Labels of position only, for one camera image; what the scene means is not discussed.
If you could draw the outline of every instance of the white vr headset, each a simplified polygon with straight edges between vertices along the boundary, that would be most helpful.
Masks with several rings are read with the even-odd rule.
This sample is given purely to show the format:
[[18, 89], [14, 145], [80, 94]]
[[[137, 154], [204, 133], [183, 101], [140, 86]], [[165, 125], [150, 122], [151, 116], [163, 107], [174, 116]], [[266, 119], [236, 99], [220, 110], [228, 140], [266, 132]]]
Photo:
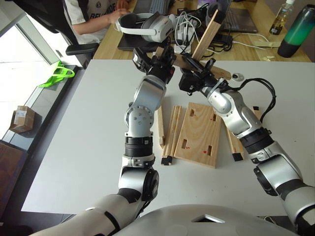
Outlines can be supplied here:
[[[140, 29], [137, 29], [137, 24], [142, 24]], [[128, 13], [118, 18], [116, 27], [120, 32], [141, 35], [146, 41], [158, 43], [164, 41], [173, 30], [172, 21], [158, 12]]]

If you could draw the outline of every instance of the water bottle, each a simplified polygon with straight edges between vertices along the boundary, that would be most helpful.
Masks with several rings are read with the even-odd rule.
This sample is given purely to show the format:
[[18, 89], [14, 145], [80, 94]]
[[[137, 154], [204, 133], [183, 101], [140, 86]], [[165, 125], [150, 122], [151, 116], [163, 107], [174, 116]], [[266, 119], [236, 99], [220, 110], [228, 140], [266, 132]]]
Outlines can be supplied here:
[[284, 58], [291, 57], [307, 38], [315, 25], [315, 5], [306, 5], [295, 18], [291, 28], [278, 48], [278, 54]]
[[280, 10], [277, 13], [275, 21], [269, 30], [271, 34], [278, 35], [281, 32], [289, 14], [293, 11], [293, 3], [294, 0], [286, 0], [285, 4], [282, 4]]

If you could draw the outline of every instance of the green bottle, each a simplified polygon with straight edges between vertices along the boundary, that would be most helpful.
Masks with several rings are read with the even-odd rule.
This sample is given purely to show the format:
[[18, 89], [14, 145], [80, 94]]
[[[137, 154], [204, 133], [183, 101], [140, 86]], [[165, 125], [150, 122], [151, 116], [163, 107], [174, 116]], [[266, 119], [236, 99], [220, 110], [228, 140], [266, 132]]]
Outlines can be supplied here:
[[315, 25], [315, 5], [306, 5], [295, 18], [291, 28], [278, 48], [278, 54], [284, 58], [291, 57], [307, 38]]

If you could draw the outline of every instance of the green bag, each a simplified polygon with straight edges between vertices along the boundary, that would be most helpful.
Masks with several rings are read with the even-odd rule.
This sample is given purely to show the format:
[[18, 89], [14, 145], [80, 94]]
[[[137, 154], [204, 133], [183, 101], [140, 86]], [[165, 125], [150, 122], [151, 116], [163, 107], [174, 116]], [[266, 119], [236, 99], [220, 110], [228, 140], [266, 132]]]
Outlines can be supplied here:
[[58, 61], [50, 66], [53, 75], [47, 80], [46, 83], [38, 85], [39, 87], [49, 87], [62, 81], [64, 78], [72, 78], [75, 73], [73, 70], [64, 67], [61, 61]]

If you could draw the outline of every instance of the bottle cap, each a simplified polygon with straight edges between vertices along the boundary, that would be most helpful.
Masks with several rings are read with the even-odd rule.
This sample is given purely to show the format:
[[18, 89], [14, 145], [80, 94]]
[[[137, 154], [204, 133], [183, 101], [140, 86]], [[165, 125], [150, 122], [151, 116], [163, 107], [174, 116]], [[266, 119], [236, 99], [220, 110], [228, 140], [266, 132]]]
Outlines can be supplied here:
[[287, 4], [294, 4], [294, 1], [295, 1], [295, 0], [286, 0], [285, 3], [287, 3]]

